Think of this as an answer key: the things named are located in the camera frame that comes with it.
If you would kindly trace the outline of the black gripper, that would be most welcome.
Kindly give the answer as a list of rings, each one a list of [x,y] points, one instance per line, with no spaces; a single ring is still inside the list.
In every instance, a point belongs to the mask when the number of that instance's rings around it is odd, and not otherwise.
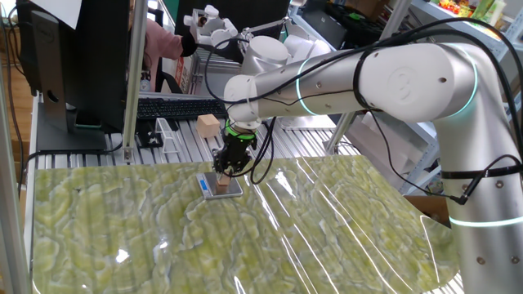
[[[237,176],[251,161],[247,148],[255,149],[257,138],[255,135],[225,134],[222,139],[224,147],[212,150],[212,168],[218,175],[224,175],[228,168],[230,176]]]

